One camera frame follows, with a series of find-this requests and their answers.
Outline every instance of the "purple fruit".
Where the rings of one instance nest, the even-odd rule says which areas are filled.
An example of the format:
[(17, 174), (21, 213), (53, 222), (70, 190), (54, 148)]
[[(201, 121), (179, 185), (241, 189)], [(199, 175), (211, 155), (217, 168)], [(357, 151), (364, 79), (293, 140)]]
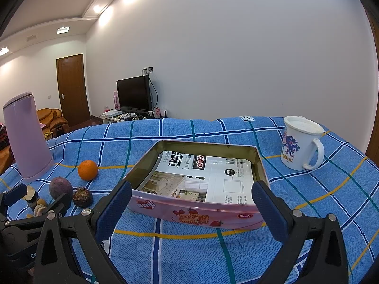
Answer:
[(49, 192), (53, 199), (57, 199), (61, 194), (67, 193), (71, 198), (73, 189), (71, 183), (63, 177), (55, 177), (49, 185)]

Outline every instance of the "ceiling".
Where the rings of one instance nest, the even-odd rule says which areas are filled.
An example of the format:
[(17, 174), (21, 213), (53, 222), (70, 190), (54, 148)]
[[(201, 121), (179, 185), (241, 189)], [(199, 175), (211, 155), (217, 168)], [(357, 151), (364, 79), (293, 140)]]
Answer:
[[(42, 41), (87, 33), (113, 1), (24, 0), (0, 38), (0, 49), (9, 49), (0, 60)], [(57, 34), (57, 29), (63, 26), (70, 27), (68, 33)]]
[(81, 17), (92, 0), (25, 0), (1, 39), (28, 27), (63, 18)]

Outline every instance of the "wooden door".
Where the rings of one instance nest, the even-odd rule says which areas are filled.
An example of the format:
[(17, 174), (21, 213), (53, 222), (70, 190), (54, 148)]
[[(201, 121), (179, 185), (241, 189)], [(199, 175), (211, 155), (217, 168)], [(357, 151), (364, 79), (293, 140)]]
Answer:
[(56, 74), (62, 113), (69, 126), (87, 121), (90, 110), (84, 83), (83, 55), (57, 59)]
[[(367, 12), (367, 17), (371, 25), (371, 29), (374, 36), (377, 58), (379, 58), (379, 27), (375, 19)], [(373, 132), (371, 134), (371, 139), (368, 144), (366, 155), (369, 157), (377, 166), (379, 166), (379, 101), (376, 108), (376, 116), (374, 122)]]

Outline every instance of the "yellow stripe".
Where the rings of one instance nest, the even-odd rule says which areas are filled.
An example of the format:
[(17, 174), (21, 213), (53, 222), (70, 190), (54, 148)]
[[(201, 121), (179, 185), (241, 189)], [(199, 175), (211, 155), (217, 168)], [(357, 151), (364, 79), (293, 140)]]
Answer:
[[(353, 169), (353, 171), (350, 173), (350, 175), (353, 175), (353, 174), (359, 169), (359, 167), (362, 165), (362, 163), (363, 163), (366, 159), (367, 159), (367, 156), (364, 157), (364, 158), (361, 160), (361, 162), (357, 165), (357, 167), (356, 167), (355, 169)], [(340, 184), (338, 185), (337, 188), (335, 188), (335, 189), (333, 189), (332, 191), (330, 191), (330, 192), (324, 194), (323, 196), (320, 196), (319, 198), (315, 198), (315, 199), (313, 199), (313, 200), (310, 200), (309, 202), (310, 202), (310, 203), (314, 203), (314, 202), (318, 202), (318, 201), (321, 201), (321, 200), (325, 199), (325, 198), (328, 197), (329, 195), (331, 195), (331, 194), (335, 193), (337, 190), (339, 190), (343, 185), (345, 185), (345, 184), (348, 182), (349, 179), (350, 179), (350, 177), (348, 176), (348, 177), (347, 177), (342, 183), (340, 183)], [(303, 208), (303, 207), (305, 207), (305, 206), (308, 206), (308, 203), (300, 204), (299, 206), (296, 206), (295, 209)]]
[(275, 156), (268, 156), (266, 157), (266, 159), (269, 159), (269, 158), (276, 158), (276, 157), (280, 157), (281, 155), (275, 155)]
[[(62, 163), (56, 163), (58, 165), (61, 165), (62, 167), (67, 167), (67, 168), (75, 168), (76, 166), (74, 165), (66, 165)], [(124, 165), (111, 165), (109, 167), (98, 167), (99, 169), (123, 169), (125, 166)], [(134, 167), (134, 164), (128, 165), (128, 168)]]
[[(230, 236), (235, 234), (240, 234), (249, 231), (249, 229), (235, 229), (233, 231), (222, 232), (223, 236)], [(132, 231), (123, 231), (121, 229), (115, 229), (115, 233), (131, 235), (136, 237), (160, 237), (165, 239), (202, 239), (202, 238), (216, 238), (217, 233), (211, 234), (200, 234), (200, 235), (169, 235), (169, 234), (158, 234), (158, 233), (139, 233)]]
[(5, 185), (5, 187), (8, 188), (8, 190), (10, 190), (11, 188), (6, 184), (5, 180), (0, 178), (0, 181)]
[(321, 136), (323, 137), (324, 135), (326, 135), (329, 132), (331, 132), (331, 130), (325, 131)]
[(356, 265), (359, 263), (359, 261), (361, 260), (361, 258), (363, 257), (363, 255), (366, 253), (368, 247), (372, 244), (372, 242), (374, 241), (376, 235), (378, 235), (379, 233), (379, 229), (376, 231), (376, 233), (374, 234), (373, 238), (371, 238), (370, 242), (367, 244), (367, 246), (365, 247), (365, 249), (363, 250), (363, 252), (360, 254), (360, 256), (357, 258), (357, 260), (355, 261), (355, 263), (353, 264), (353, 266), (351, 266), (351, 270), (353, 270)]

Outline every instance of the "genji logo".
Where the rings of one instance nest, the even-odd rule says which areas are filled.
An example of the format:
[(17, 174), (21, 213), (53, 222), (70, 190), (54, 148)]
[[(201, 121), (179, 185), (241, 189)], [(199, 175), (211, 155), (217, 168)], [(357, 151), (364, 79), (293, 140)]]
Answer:
[(146, 209), (153, 209), (155, 204), (151, 201), (137, 201), (137, 206)]
[(193, 169), (204, 169), (205, 168), (205, 160), (206, 156), (196, 156), (195, 161), (193, 163)]
[(198, 165), (199, 169), (202, 168), (204, 165), (204, 156), (198, 156), (196, 159), (196, 164)]
[(248, 213), (240, 213), (237, 217), (240, 219), (249, 219), (252, 217), (252, 215), (250, 215)]

